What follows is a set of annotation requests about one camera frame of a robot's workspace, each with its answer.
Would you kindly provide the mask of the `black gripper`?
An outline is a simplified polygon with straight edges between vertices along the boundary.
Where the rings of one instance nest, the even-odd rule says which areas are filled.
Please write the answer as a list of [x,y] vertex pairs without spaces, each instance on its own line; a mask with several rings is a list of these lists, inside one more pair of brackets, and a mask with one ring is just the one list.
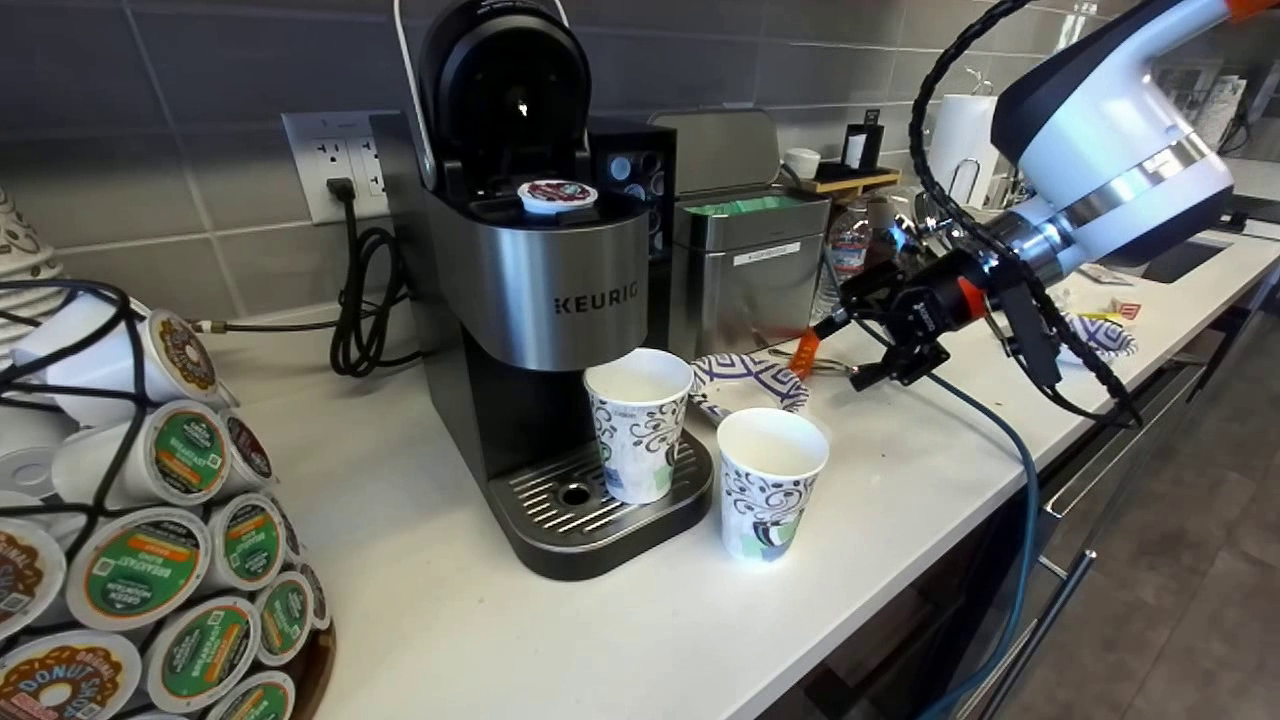
[[895,342],[877,363],[861,363],[847,383],[858,392],[895,382],[917,383],[948,362],[937,345],[943,331],[990,313],[983,272],[969,253],[948,253],[943,259],[902,278],[852,278],[836,290],[836,303],[813,326],[817,342],[836,338],[852,320],[879,320]]

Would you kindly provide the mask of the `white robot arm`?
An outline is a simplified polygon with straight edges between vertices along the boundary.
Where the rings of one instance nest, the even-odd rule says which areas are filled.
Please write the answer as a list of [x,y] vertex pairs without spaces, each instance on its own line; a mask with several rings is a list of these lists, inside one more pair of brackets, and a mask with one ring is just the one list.
[[917,272],[867,272],[842,283],[792,368],[813,372],[817,349],[852,320],[887,331],[879,362],[852,372],[912,383],[948,362],[943,331],[998,307],[1007,351],[1033,383],[1061,383],[1061,351],[1121,392],[1114,368],[1072,331],[1050,290],[1082,263],[1136,257],[1189,239],[1234,201],[1234,171],[1191,120],[1151,81],[1172,49],[1277,12],[1277,0],[1136,0],[1130,12],[1050,56],[998,98],[990,143],[1017,165],[1033,197],[998,221],[976,221],[924,148],[924,113],[952,63],[1014,19],[1029,0],[983,8],[928,69],[912,101],[908,148],[928,201],[965,228],[961,243]]

